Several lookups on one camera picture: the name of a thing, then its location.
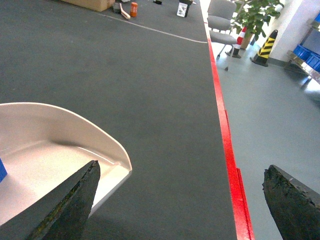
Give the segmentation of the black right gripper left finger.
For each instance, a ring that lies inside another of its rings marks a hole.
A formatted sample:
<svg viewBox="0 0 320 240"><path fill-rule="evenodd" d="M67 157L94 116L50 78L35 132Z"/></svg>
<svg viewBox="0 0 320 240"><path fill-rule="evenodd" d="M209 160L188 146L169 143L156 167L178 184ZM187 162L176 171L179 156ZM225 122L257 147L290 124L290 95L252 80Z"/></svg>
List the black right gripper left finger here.
<svg viewBox="0 0 320 240"><path fill-rule="evenodd" d="M101 169L92 160L0 227L2 240L79 240L91 212Z"/></svg>

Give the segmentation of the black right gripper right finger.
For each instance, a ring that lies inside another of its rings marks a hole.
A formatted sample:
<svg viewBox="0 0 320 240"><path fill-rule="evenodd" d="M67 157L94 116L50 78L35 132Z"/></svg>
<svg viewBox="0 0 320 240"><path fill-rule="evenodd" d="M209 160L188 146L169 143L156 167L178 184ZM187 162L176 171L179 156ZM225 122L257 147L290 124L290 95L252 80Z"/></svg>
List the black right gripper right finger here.
<svg viewBox="0 0 320 240"><path fill-rule="evenodd" d="M320 194L276 165L264 171L263 193L284 240L320 238Z"/></svg>

